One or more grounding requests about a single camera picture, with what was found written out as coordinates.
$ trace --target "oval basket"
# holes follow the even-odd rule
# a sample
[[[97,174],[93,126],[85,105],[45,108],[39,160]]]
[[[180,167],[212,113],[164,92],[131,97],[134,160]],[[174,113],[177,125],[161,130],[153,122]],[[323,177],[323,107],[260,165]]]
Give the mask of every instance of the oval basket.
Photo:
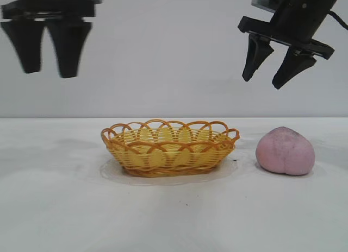
[[[214,125],[222,125],[224,131],[214,131]],[[102,131],[107,149],[124,170],[146,178],[209,173],[235,149],[239,138],[238,130],[218,121],[185,124],[153,119],[119,123]]]

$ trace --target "white wall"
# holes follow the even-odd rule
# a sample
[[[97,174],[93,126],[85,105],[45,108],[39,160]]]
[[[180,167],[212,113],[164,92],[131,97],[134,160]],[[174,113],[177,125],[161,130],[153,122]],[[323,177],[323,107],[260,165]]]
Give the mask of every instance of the white wall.
[[[13,0],[0,0],[1,4]],[[243,15],[269,20],[251,0],[105,0],[97,8],[78,78],[58,76],[51,40],[41,73],[25,75],[0,32],[0,117],[348,116],[348,33],[328,17],[316,39],[331,60],[272,87],[286,48],[251,82],[241,77]],[[348,0],[334,10],[348,20]]]

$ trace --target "basket rim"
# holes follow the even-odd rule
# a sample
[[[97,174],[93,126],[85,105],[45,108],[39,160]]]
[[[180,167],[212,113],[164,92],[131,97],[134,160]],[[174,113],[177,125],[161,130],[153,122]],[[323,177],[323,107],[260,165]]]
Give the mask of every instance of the basket rim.
[[[154,123],[154,122],[161,123],[161,125],[158,128],[151,128],[149,126],[149,124]],[[138,129],[132,129],[132,127],[131,127],[132,124],[138,124],[138,125],[141,125],[141,127]],[[171,124],[180,124],[181,127],[172,127]],[[200,129],[190,128],[191,125],[197,125],[197,124],[203,124],[203,126]],[[222,133],[215,131],[212,128],[212,125],[214,125],[214,124],[222,125],[225,127],[226,130]],[[205,130],[205,128],[209,128],[209,130],[205,130],[205,131],[208,131],[210,133],[209,139],[210,139],[210,136],[213,136],[213,133],[216,133],[217,135],[215,135],[214,138],[217,138],[218,136],[225,134],[229,140],[214,142],[213,139],[211,139],[209,141],[196,141],[196,142],[192,142],[192,143],[183,143],[183,142],[179,142],[179,141],[164,141],[164,142],[158,142],[158,143],[150,143],[150,142],[145,142],[145,141],[132,141],[132,142],[127,143],[127,144],[125,144],[121,141],[115,140],[115,138],[120,137],[120,136],[124,135],[125,133],[136,133],[136,132],[139,132],[143,128],[158,131],[159,129],[161,129],[165,126],[167,126],[169,129],[176,129],[177,131],[179,131],[181,128],[187,128],[189,130],[194,130],[194,131],[203,131],[203,130]],[[114,129],[119,128],[119,127],[123,127],[122,132],[121,133],[115,132]],[[235,133],[234,138],[231,138],[229,136],[229,133],[232,133],[232,132]],[[240,139],[239,130],[234,129],[234,128],[229,129],[227,124],[224,122],[221,122],[221,121],[213,121],[213,122],[194,121],[194,122],[190,122],[190,123],[186,124],[186,123],[183,123],[180,121],[165,121],[162,119],[151,119],[145,123],[131,122],[128,124],[124,124],[124,123],[114,124],[110,128],[103,129],[101,132],[101,136],[102,136],[103,142],[105,143],[105,145],[107,146],[108,149],[115,149],[115,148],[111,147],[111,145],[115,144],[115,145],[118,145],[118,146],[124,148],[125,150],[130,150],[131,152],[134,152],[135,154],[144,154],[144,153],[140,153],[136,149],[132,148],[135,146],[150,146],[150,149],[148,150],[147,154],[152,153],[155,149],[159,149],[162,152],[170,153],[165,148],[162,147],[163,145],[167,145],[167,144],[182,146],[178,151],[175,151],[175,152],[181,152],[185,149],[188,149],[189,152],[195,153],[195,151],[192,149],[192,146],[195,146],[195,145],[207,145],[207,147],[201,152],[207,152],[211,148],[219,149],[219,146],[222,144],[231,145],[232,148],[234,149],[235,142],[238,139]]]

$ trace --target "table surface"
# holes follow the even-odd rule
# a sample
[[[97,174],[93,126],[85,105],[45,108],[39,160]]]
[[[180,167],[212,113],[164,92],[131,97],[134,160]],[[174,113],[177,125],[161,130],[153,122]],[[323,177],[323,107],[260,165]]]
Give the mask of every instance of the table surface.
[[[100,138],[146,119],[0,119],[0,251],[347,252],[348,119],[217,119],[241,132],[221,168],[161,179],[124,175]],[[310,175],[257,166],[280,126],[313,144]]]

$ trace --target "black cable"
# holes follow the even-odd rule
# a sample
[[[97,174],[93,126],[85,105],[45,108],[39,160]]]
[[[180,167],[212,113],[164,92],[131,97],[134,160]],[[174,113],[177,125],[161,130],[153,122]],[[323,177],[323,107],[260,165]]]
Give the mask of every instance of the black cable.
[[[348,30],[348,25],[343,21],[342,18],[340,18],[335,12],[329,11],[328,13],[330,16],[332,16],[343,28]]]

